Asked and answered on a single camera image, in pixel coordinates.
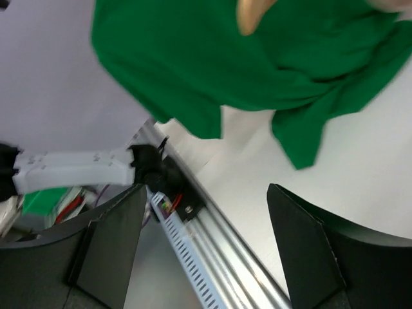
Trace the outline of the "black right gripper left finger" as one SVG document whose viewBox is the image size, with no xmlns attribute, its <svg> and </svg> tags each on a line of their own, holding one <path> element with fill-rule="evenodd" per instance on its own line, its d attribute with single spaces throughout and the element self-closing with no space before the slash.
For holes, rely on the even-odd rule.
<svg viewBox="0 0 412 309">
<path fill-rule="evenodd" d="M 1 308 L 123 308 L 140 236 L 146 189 L 26 241 L 1 241 Z"/>
</svg>

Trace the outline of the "green t shirt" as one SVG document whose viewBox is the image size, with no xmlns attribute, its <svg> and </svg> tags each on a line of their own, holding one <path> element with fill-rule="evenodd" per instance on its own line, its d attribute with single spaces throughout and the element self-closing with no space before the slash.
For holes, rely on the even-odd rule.
<svg viewBox="0 0 412 309">
<path fill-rule="evenodd" d="M 411 56 L 411 21 L 367 1 L 273 1 L 244 36 L 239 1 L 97 1 L 91 43 L 107 72 L 161 123 L 222 135 L 221 107 L 273 112 L 296 169 L 325 123 L 362 110 Z"/>
</svg>

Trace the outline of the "wooden hanger with metal hook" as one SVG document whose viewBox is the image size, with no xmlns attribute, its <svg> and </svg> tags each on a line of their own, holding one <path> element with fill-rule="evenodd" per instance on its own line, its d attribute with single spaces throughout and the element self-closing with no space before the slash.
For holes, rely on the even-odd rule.
<svg viewBox="0 0 412 309">
<path fill-rule="evenodd" d="M 238 0 L 236 20 L 241 35 L 251 35 L 277 0 Z"/>
</svg>

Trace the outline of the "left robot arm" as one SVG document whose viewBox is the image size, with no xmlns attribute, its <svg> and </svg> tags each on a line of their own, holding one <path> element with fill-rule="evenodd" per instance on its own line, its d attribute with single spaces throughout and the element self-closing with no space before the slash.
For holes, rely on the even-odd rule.
<svg viewBox="0 0 412 309">
<path fill-rule="evenodd" d="M 153 192 L 176 192 L 183 176 L 160 148 L 135 144 L 111 151 L 25 154 L 1 144 L 1 200 L 45 189 L 143 184 Z"/>
</svg>

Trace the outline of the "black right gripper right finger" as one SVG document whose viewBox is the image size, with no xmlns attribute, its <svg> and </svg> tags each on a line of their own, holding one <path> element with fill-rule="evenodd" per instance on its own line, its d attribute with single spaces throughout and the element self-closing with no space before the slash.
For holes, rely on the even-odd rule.
<svg viewBox="0 0 412 309">
<path fill-rule="evenodd" d="M 344 219 L 280 185 L 267 203 L 292 308 L 411 308 L 411 240 Z"/>
</svg>

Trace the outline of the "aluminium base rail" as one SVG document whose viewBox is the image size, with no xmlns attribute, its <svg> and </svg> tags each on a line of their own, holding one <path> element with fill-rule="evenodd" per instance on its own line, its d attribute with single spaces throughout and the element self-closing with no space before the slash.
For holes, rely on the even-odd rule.
<svg viewBox="0 0 412 309">
<path fill-rule="evenodd" d="M 226 154 L 223 142 L 198 140 L 177 124 L 171 132 L 172 142 L 166 145 L 165 153 L 177 163 L 204 203 L 198 211 L 192 207 L 183 210 L 192 215 L 191 219 L 177 215 L 191 233 L 230 308 L 290 308 L 282 288 L 227 219 L 226 209 L 218 205 L 221 198 L 209 190 L 210 183 L 221 183 L 218 177 L 225 171 L 220 164 Z"/>
</svg>

